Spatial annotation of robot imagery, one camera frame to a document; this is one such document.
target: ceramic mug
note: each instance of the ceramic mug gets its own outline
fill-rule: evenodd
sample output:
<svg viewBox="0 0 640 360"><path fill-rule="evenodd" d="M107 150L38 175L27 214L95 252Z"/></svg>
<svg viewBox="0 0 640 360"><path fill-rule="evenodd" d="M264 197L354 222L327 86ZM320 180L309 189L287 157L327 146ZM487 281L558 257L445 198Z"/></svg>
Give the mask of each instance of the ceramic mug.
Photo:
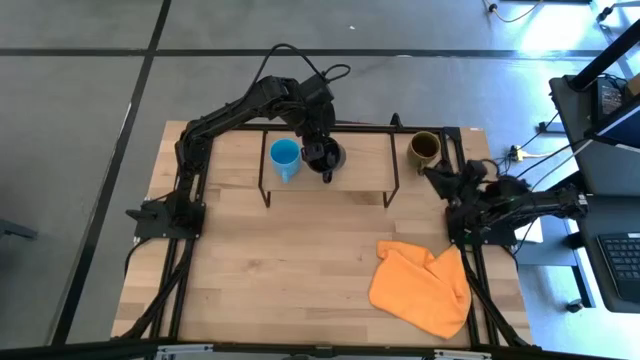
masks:
<svg viewBox="0 0 640 360"><path fill-rule="evenodd" d="M300 170L300 146L291 139L274 141L269 156L273 168L285 184Z"/></svg>
<svg viewBox="0 0 640 360"><path fill-rule="evenodd" d="M407 159L414 169L420 171L440 152L438 136L428 131L420 131L413 135L407 146Z"/></svg>

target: gray floor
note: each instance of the gray floor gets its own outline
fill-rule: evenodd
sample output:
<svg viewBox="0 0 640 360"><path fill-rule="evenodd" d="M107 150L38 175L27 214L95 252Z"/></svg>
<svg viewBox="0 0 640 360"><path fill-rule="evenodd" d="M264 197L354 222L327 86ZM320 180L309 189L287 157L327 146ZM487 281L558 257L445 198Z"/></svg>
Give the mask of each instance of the gray floor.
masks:
<svg viewBox="0 0 640 360"><path fill-rule="evenodd" d="M56 5L5 0L0 2L0 47L144 48L160 5L160 0ZM529 6L505 1L500 10L513 16ZM513 24L488 18L484 11L482 0L174 1L160 47L251 49L287 41L320 49L601 50L623 31L624 21L636 19L626 10L612 15L608 38L594 21L595 4L544 4ZM634 59L629 57L635 69ZM136 207L146 192L164 122L192 119L239 97L260 60L155 59L70 341L109 337L134 228L124 210ZM537 123L555 113L548 80L578 72L589 59L312 60L319 68L336 62L353 67L349 77L332 85L339 119L387 123L398 112L406 124L482 127L497 157L524 143ZM47 341L141 63L141 58L0 57L0 218L41 234L36 242L0 240L0 348ZM622 75L617 66L609 71ZM309 70L300 59L276 57L265 74L303 79ZM528 151L548 152L566 143L562 136L541 136ZM535 181L564 156L532 170L528 179ZM517 164L511 172L529 164ZM574 169L567 164L541 187ZM520 276L538 345L640 356L640 346L633 348L632 341L639 316L611 314L601 301L578 314L561 311L564 302L577 297L569 269L522 267ZM611 319L615 325L605 325ZM605 326L610 327L605 336L595 330Z"/></svg>

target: keyboard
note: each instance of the keyboard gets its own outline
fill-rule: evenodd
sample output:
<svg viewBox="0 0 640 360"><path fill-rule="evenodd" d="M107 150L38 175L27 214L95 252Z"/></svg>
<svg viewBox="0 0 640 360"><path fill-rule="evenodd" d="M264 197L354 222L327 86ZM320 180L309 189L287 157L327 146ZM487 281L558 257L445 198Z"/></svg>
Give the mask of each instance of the keyboard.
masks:
<svg viewBox="0 0 640 360"><path fill-rule="evenodd" d="M598 242L618 296L640 302L640 236L636 235L600 235Z"/></svg>

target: computer monitor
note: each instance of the computer monitor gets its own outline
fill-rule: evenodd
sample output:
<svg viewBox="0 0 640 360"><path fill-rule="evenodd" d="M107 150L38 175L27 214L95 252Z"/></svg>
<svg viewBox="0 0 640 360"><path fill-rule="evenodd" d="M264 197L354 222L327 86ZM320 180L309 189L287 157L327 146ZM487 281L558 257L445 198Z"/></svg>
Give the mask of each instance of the computer monitor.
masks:
<svg viewBox="0 0 640 360"><path fill-rule="evenodd" d="M640 94L599 119L585 137L640 153Z"/></svg>

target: orange towel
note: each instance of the orange towel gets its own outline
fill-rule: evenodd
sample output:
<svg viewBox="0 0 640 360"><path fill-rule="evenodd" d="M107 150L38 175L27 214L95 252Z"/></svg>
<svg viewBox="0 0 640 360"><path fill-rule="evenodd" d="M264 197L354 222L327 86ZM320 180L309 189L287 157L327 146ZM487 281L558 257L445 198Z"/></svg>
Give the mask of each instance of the orange towel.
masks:
<svg viewBox="0 0 640 360"><path fill-rule="evenodd" d="M378 257L383 260L369 289L373 306L445 339L462 328L471 292L457 247L436 259L420 246L378 241Z"/></svg>

